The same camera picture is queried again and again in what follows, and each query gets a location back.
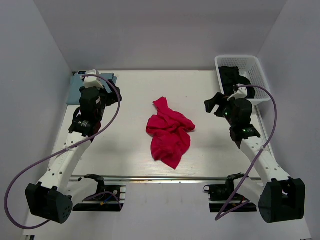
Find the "red t shirt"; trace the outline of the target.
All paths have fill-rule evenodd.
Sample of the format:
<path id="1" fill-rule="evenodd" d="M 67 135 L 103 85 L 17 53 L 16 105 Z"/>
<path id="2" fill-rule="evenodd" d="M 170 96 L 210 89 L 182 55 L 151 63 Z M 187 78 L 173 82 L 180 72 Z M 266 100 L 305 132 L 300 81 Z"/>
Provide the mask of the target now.
<path id="1" fill-rule="evenodd" d="M 153 105 L 157 114 L 152 115 L 146 125 L 146 133 L 152 137 L 151 155 L 155 161 L 162 161 L 175 170 L 191 146 L 189 133 L 196 125 L 182 113 L 170 109 L 165 97 L 155 100 Z"/>

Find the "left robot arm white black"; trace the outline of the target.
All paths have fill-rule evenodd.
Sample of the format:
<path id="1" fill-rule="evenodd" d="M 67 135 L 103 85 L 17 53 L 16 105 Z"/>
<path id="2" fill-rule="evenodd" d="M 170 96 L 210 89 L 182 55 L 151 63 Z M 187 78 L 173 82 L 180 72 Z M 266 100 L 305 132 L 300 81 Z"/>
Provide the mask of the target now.
<path id="1" fill-rule="evenodd" d="M 111 92 L 97 87 L 81 87 L 80 106 L 74 111 L 64 143 L 64 153 L 58 154 L 37 184 L 30 183 L 25 195 L 32 215 L 63 224 L 74 206 L 85 199 L 105 196 L 101 176 L 87 174 L 70 185 L 70 178 L 85 151 L 101 128 L 105 108 L 122 100 L 120 89 Z"/>

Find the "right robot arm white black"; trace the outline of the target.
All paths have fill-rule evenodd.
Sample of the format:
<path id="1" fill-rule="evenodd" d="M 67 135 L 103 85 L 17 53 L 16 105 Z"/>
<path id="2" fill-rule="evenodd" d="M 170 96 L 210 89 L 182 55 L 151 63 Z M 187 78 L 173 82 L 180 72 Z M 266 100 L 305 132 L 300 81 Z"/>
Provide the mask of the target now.
<path id="1" fill-rule="evenodd" d="M 249 169 L 255 169 L 262 180 L 259 185 L 249 178 L 248 173 L 229 175 L 224 185 L 209 187 L 210 200 L 223 201 L 224 205 L 217 217 L 229 213 L 230 201 L 240 203 L 233 209 L 252 203 L 266 223 L 300 220 L 305 212 L 306 186 L 300 178 L 291 177 L 277 163 L 272 154 L 263 146 L 260 133 L 251 123 L 253 106 L 244 98 L 228 98 L 218 92 L 204 102 L 205 110 L 224 118 L 230 125 L 230 137 L 250 161 Z"/>

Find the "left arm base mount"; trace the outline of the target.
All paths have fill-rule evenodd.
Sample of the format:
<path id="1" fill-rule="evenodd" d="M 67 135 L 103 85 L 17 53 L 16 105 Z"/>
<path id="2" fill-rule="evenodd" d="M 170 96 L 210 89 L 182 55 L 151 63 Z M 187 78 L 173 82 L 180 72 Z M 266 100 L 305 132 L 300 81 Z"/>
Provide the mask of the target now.
<path id="1" fill-rule="evenodd" d="M 84 200 L 73 204 L 74 212 L 120 212 L 126 198 L 126 186 L 106 183 L 102 176 L 87 174 L 78 179 L 89 182 L 92 188 L 84 195 Z"/>

